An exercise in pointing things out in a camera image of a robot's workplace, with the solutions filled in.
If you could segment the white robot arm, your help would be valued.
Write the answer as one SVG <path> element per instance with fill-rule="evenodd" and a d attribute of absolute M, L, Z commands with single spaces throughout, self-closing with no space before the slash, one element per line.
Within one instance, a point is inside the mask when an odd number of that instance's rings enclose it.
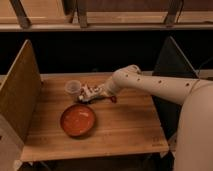
<path fill-rule="evenodd" d="M 108 93 L 135 88 L 181 105 L 173 171 L 213 171 L 213 81 L 146 76 L 130 65 L 105 82 Z"/>

